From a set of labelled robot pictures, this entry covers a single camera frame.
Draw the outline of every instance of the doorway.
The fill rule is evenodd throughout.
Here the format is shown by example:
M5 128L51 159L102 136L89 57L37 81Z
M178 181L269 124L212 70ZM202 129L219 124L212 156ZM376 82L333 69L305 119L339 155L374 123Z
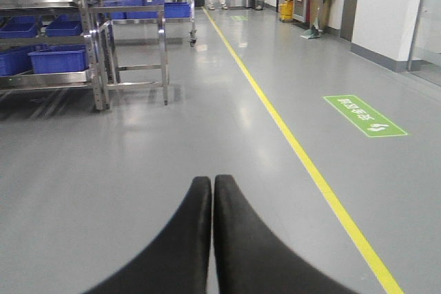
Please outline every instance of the doorway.
M345 0L342 14L342 27L340 37L351 41L353 32L353 23L356 19L357 0Z
M441 86L441 0L421 0L408 70Z

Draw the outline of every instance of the glass door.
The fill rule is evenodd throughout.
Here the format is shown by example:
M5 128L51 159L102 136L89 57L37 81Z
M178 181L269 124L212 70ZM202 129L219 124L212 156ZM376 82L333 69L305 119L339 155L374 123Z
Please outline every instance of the glass door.
M408 69L441 86L441 0L421 0Z

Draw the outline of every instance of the green floor sign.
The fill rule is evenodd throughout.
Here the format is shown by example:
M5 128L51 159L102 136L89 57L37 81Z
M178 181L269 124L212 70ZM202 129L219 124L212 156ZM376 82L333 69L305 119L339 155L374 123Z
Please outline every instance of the green floor sign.
M230 17L235 21L248 21L248 18L243 15L231 15Z
M325 100L371 138L407 136L407 132L354 95L325 96Z

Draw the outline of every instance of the yellow floor line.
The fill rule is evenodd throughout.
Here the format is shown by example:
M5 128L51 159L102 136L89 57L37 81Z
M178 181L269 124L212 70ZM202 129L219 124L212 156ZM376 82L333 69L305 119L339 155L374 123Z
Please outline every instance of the yellow floor line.
M265 105L268 112L271 114L272 118L276 122L277 126L279 127L285 138L288 140L288 143L291 145L292 149L309 172L309 175L312 177L323 197L334 211L342 226L345 228L349 237L352 239L353 243L356 245L357 249L360 251L361 255L366 260L367 264L369 265L375 276L378 278L378 281L381 283L386 293L404 294L403 290L400 288L396 280L393 278L392 274L389 272L387 267L378 256L378 254L374 251L370 243L367 241L362 231L358 228L357 224L353 221L352 217L343 207L337 195L334 193L332 188L329 186L329 184L326 182L322 174L315 166L315 164L309 158L302 145L297 141L296 137L292 134L291 130L288 128L280 114L277 112L276 108L274 108L274 106L271 104L271 101L269 101L265 93L263 93L256 80L249 72L247 66L242 62L239 55L237 55L233 47L229 44L221 29L216 25L216 22L214 22L213 18L211 17L211 15L209 15L206 9L203 8L203 10L205 15L207 15L208 19L214 26L214 29L217 31L219 37L222 39L223 43L229 50L229 53L233 56L243 74L247 77L254 91L257 93L260 100Z

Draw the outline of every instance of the stainless steel shelf rack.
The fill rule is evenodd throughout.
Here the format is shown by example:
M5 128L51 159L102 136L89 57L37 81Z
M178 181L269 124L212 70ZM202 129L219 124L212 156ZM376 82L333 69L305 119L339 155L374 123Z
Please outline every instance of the stainless steel shelf rack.
M153 65L132 65L119 67L113 39L113 24L122 22L106 19L105 13L112 12L149 12L158 13L157 19L127 20L126 23L156 23L161 63ZM89 68L83 72L61 72L54 74L32 74L25 72L14 76L0 77L0 94L11 91L53 90L61 88L91 88L97 110L108 109L109 90L162 87L164 103L168 104L168 84L170 76L165 42L164 3L147 6L106 7L103 0L0 0L0 16L16 15L56 15L79 13L83 26L81 36L0 39L0 48L21 45L66 45L85 44ZM190 32L192 45L196 42L194 28L194 6L192 17L188 19L168 19L173 23L192 22ZM122 83L119 72L123 70L161 70L160 82Z
M96 33L97 21L89 12L94 0L0 0L0 15L51 15L79 13L83 26L81 36L47 37L36 36L22 39L0 39L0 47L21 45L63 45L81 43L86 45L89 68L82 72L60 72L53 74L32 74L25 72L14 76L0 77L0 93L11 91L53 90L71 87L92 88L95 107L98 110L109 107L108 92L103 88L106 75L99 62L96 50L99 45Z

